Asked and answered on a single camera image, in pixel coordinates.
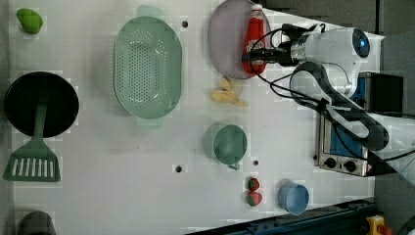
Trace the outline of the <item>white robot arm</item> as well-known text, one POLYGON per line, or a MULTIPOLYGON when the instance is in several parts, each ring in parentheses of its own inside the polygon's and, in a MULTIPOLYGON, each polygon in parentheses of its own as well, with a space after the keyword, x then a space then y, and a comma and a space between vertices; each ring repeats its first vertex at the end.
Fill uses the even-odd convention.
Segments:
POLYGON ((256 62, 292 67, 290 99, 316 111, 412 183, 414 116, 366 111, 350 99, 370 54, 367 35, 355 27, 317 30, 288 23, 278 30, 289 40, 267 48, 258 38, 245 48, 242 61, 249 68, 256 62))

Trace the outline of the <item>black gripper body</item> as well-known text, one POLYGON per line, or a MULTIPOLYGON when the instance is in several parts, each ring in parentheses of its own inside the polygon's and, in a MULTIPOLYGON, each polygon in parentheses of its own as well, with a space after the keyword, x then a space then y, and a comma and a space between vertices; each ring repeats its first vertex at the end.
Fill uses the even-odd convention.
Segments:
POLYGON ((259 48, 253 49, 242 56, 243 62, 259 62, 263 61, 268 64, 279 64, 282 67, 294 67, 299 61, 293 59, 291 55, 292 43, 282 42, 276 48, 259 48))

